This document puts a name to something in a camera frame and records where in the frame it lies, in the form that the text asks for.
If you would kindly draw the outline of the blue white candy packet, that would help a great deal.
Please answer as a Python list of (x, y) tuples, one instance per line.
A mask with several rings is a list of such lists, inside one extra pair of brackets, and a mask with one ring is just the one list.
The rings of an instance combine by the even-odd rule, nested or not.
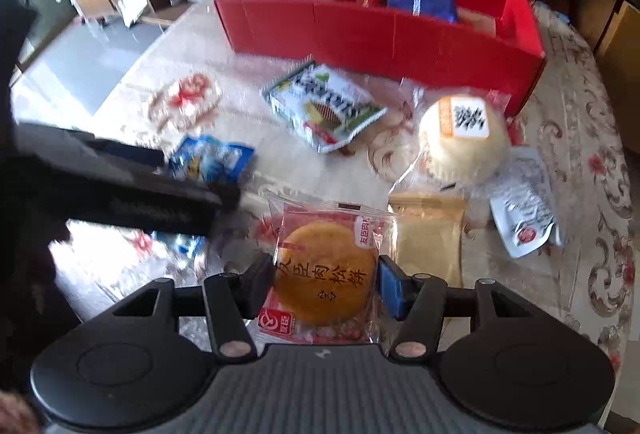
[(209, 135), (184, 138), (168, 160), (168, 175), (200, 183), (238, 183), (255, 149), (242, 143), (220, 141)]

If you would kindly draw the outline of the gold snack packet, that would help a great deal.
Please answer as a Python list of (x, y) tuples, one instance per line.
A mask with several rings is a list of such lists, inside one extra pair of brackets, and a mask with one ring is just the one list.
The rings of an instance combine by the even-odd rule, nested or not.
[(394, 193), (388, 207), (395, 214), (388, 247), (390, 258), (408, 275), (427, 275), (462, 287), (461, 234), (466, 208), (449, 195)]

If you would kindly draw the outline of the meat floss cake packet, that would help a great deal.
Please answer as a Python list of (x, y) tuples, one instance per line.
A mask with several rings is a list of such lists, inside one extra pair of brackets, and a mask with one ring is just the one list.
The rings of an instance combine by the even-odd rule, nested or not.
[(378, 258), (395, 216), (364, 205), (295, 201), (271, 192), (276, 271), (252, 328), (260, 342), (360, 344), (380, 340)]

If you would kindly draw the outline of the white sauce packet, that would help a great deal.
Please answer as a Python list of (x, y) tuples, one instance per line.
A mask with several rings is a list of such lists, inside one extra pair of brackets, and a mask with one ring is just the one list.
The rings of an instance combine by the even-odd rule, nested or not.
[(488, 181), (487, 193), (510, 258), (522, 258), (548, 243), (563, 245), (547, 167), (536, 149), (512, 147)]

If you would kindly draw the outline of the white steamed cake packet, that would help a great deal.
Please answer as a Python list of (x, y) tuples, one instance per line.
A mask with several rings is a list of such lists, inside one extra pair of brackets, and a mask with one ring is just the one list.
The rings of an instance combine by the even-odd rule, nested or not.
[(408, 164), (393, 193), (469, 193), (506, 161), (510, 94), (473, 87), (431, 88), (404, 79), (410, 96)]

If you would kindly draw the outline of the green white wafer packet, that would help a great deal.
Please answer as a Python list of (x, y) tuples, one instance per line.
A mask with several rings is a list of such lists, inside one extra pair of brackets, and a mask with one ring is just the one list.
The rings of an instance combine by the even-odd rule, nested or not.
[(262, 97), (294, 135), (321, 154), (346, 147), (388, 112), (369, 91), (311, 58), (262, 88)]

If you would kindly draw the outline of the floral table cloth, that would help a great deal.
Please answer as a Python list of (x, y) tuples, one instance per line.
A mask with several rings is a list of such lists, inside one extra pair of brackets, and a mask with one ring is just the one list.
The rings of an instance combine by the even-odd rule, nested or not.
[[(458, 268), (465, 284), (487, 277), (523, 294), (619, 366), (639, 305), (629, 234), (637, 210), (622, 142), (589, 45), (549, 8), (537, 6), (534, 15), (547, 64), (511, 123), (513, 157), (483, 186), (451, 190), (466, 202)], [(221, 96), (196, 132), (244, 143), (255, 154), (239, 212), (194, 259), (128, 228), (70, 221), (70, 238), (53, 243), (51, 253), (81, 319), (158, 277), (191, 285), (244, 269), (255, 253), (272, 250), (281, 200), (382, 209), (395, 195), (449, 194), (420, 155), (418, 125), (435, 91), (356, 75), (386, 113), (345, 149), (320, 154), (262, 97), (292, 68), (291, 60), (233, 52), (216, 12), (204, 6), (186, 12), (130, 68), (93, 117), (97, 135), (174, 151), (182, 136), (156, 128), (150, 103), (165, 82), (201, 72)]]

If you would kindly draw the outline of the red cardboard box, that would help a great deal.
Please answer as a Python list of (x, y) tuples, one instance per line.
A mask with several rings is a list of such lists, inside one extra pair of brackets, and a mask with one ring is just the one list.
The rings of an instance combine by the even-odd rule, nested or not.
[(546, 65), (528, 0), (455, 0), (496, 24), (494, 34), (353, 0), (216, 0), (231, 48), (305, 59), (431, 87), (500, 90), (521, 111)]

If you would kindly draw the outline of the wooden side cabinet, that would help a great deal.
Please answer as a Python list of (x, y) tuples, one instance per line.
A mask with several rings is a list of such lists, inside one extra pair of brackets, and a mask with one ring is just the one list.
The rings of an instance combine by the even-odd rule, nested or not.
[(623, 0), (613, 12), (596, 58), (623, 145), (639, 153), (639, 9)]

